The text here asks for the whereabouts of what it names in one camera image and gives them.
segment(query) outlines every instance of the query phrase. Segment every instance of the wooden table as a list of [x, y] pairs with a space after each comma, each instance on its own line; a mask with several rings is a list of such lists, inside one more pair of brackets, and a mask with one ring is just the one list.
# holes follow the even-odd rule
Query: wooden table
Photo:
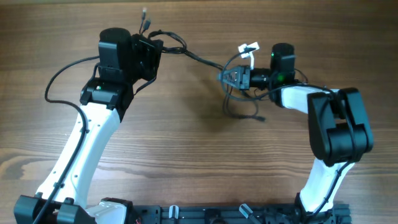
[[[103, 29], [137, 32], [144, 6], [150, 30], [178, 33], [209, 60], [224, 64], [238, 45], [258, 41], [256, 66], [268, 67], [272, 45], [288, 42], [310, 83], [360, 89], [375, 147], [335, 199], [350, 204], [354, 223], [398, 222], [398, 4], [166, 1], [0, 6], [0, 223], [15, 222], [18, 196], [35, 193], [74, 125], [76, 111], [45, 102], [50, 77], [97, 55]], [[78, 103], [93, 65], [65, 71], [50, 97]], [[307, 116], [263, 101], [265, 123], [227, 118], [216, 72], [184, 55], [162, 56], [157, 81], [136, 96], [104, 150], [89, 205], [104, 197], [136, 205], [293, 202], [314, 159]]]

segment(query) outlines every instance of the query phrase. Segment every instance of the black cable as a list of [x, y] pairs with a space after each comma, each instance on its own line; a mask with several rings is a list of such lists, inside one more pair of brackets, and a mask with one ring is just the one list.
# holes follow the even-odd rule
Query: black cable
[[296, 70], [296, 71], [298, 71], [299, 72], [299, 74], [301, 75], [301, 76], [303, 76], [303, 78], [304, 78], [304, 82], [305, 83], [308, 83], [308, 78], [307, 78], [307, 76], [302, 72], [302, 71], [300, 71], [299, 69], [297, 69], [297, 68], [295, 68], [294, 70]]
[[192, 53], [191, 51], [189, 51], [187, 49], [187, 43], [184, 39], [182, 39], [182, 37], [180, 37], [178, 34], [174, 33], [174, 32], [166, 32], [166, 31], [162, 31], [162, 30], [158, 30], [158, 31], [153, 31], [148, 35], [148, 39], [151, 39], [152, 37], [155, 37], [157, 35], [166, 35], [169, 36], [171, 38], [173, 38], [174, 40], [176, 40], [177, 42], [179, 42], [182, 46], [181, 47], [163, 47], [162, 49], [162, 53], [165, 54], [185, 54], [186, 56], [197, 60], [198, 62], [204, 63], [205, 65], [209, 65], [212, 67], [217, 68], [218, 70], [222, 70], [223, 66], [220, 64], [217, 64], [215, 62], [203, 59], [197, 55], [195, 55], [194, 53]]
[[92, 74], [91, 78], [88, 80], [88, 82], [92, 81], [95, 78], [95, 75], [97, 73], [97, 68], [99, 65], [100, 65], [99, 62], [95, 64], [93, 74]]
[[255, 97], [258, 97], [258, 95], [257, 95], [257, 91], [258, 90], [261, 90], [260, 88], [256, 88], [255, 90], [254, 90], [254, 96]]
[[[246, 98], [251, 98], [250, 95], [248, 95], [246, 92], [242, 91], [242, 95], [245, 96]], [[246, 115], [246, 114], [237, 114], [237, 113], [233, 113], [230, 109], [229, 109], [229, 97], [227, 95], [225, 95], [224, 97], [224, 102], [223, 102], [223, 113], [226, 116], [229, 116], [231, 118], [237, 118], [237, 119], [256, 119], [258, 121], [265, 121], [265, 117], [262, 116], [257, 116], [258, 112], [259, 112], [259, 105], [257, 104], [256, 101], [253, 101], [254, 106], [256, 108], [256, 112], [254, 112], [254, 114], [252, 115]]]
[[143, 8], [143, 9], [142, 9], [142, 16], [141, 16], [141, 25], [139, 26], [139, 31], [138, 31], [138, 33], [139, 33], [140, 35], [142, 34], [141, 30], [142, 30], [142, 25], [144, 25], [144, 20], [145, 20], [146, 14], [147, 14], [147, 9], [146, 9], [146, 8]]
[[85, 134], [86, 134], [86, 127], [87, 127], [86, 116], [85, 116], [83, 110], [81, 110], [79, 106], [77, 106], [76, 104], [71, 103], [69, 101], [65, 101], [65, 100], [51, 100], [51, 99], [49, 99], [50, 86], [54, 82], [55, 78], [57, 76], [59, 76], [67, 68], [72, 67], [72, 66], [74, 66], [74, 65], [76, 65], [78, 63], [81, 63], [81, 62], [97, 59], [99, 57], [100, 56], [88, 57], [88, 58], [80, 59], [80, 60], [78, 60], [76, 62], [70, 63], [69, 65], [61, 68], [61, 70], [59, 70], [51, 78], [49, 84], [47, 85], [47, 87], [45, 89], [44, 98], [45, 98], [45, 100], [47, 102], [49, 102], [49, 103], [61, 103], [61, 104], [69, 105], [69, 106], [72, 106], [74, 109], [77, 110], [77, 112], [80, 114], [80, 117], [81, 117], [82, 127], [81, 127], [81, 134], [80, 134], [79, 141], [78, 141], [78, 143], [76, 145], [76, 148], [75, 148], [73, 154], [71, 155], [71, 157], [70, 157], [70, 159], [68, 161], [68, 164], [65, 166], [65, 169], [63, 170], [60, 178], [58, 179], [58, 182], [55, 184], [54, 189], [52, 190], [52, 192], [51, 192], [50, 196], [48, 197], [47, 201], [44, 203], [44, 205], [43, 205], [42, 209], [40, 210], [39, 214], [36, 216], [35, 220], [33, 221], [33, 224], [38, 224], [39, 223], [39, 221], [42, 218], [42, 216], [44, 215], [47, 207], [50, 205], [50, 203], [51, 203], [52, 199], [54, 198], [55, 194], [58, 192], [59, 188], [61, 187], [62, 182], [65, 180], [65, 177], [66, 177], [70, 167], [72, 166], [73, 161], [76, 158], [76, 155], [77, 155], [77, 153], [78, 153], [78, 151], [79, 151], [79, 149], [81, 147], [81, 144], [83, 143], [83, 140], [84, 140]]
[[145, 82], [144, 84], [142, 84], [140, 87], [137, 88], [136, 93], [134, 94], [134, 96], [141, 90], [143, 90], [145, 87], [149, 86], [150, 84], [152, 84], [154, 81], [156, 81], [156, 77], [149, 80], [148, 82]]

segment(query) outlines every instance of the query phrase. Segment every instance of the wood grain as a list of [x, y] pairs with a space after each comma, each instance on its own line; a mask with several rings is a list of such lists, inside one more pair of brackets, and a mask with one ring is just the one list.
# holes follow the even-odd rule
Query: wood grain
[[[43, 99], [63, 65], [98, 54], [109, 27], [137, 32], [148, 7], [151, 30], [171, 30], [188, 48], [225, 63], [242, 43], [258, 41], [256, 66], [269, 66], [273, 44], [295, 45], [297, 68], [316, 85], [361, 90], [375, 147], [344, 180], [336, 201], [354, 223], [398, 220], [398, 18], [394, 1], [147, 2], [0, 6], [0, 223], [14, 223], [20, 194], [33, 195], [55, 164], [76, 119]], [[176, 43], [164, 39], [166, 45]], [[93, 68], [63, 73], [52, 98], [78, 103]], [[163, 55], [157, 81], [140, 92], [103, 153], [88, 203], [137, 205], [293, 202], [313, 154], [307, 117], [271, 102], [265, 123], [224, 117], [216, 71], [183, 55]], [[232, 103], [252, 112], [251, 104]]]

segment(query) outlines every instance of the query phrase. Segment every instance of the green led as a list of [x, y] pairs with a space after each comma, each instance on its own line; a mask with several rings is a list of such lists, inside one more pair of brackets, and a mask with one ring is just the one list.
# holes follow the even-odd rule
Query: green led
[[279, 74], [277, 79], [278, 79], [278, 81], [283, 82], [285, 80], [285, 76]]

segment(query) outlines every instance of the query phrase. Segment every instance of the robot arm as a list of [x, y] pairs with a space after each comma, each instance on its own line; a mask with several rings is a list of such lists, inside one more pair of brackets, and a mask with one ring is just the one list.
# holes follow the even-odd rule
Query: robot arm
[[[110, 137], [119, 128], [120, 119], [117, 110], [109, 110], [106, 105], [88, 103], [86, 106], [80, 106], [80, 108], [86, 114], [89, 131], [73, 165], [67, 173], [63, 186], [58, 190], [53, 200], [64, 202], [66, 198], [72, 198], [75, 205], [85, 208], [87, 193], [94, 171]], [[36, 194], [41, 195], [42, 199], [48, 199], [54, 189], [54, 183], [58, 181], [67, 162], [70, 160], [80, 137], [81, 126], [81, 117], [78, 116], [61, 156], [51, 170], [50, 175], [37, 189]]]
[[[276, 105], [308, 114], [310, 145], [316, 159], [296, 200], [302, 217], [308, 217], [333, 208], [333, 198], [344, 176], [373, 148], [373, 135], [357, 89], [329, 90], [299, 83], [294, 61], [292, 45], [276, 44], [270, 68], [237, 66], [221, 72], [218, 79], [238, 90], [268, 89]], [[336, 124], [337, 119], [345, 122]]]

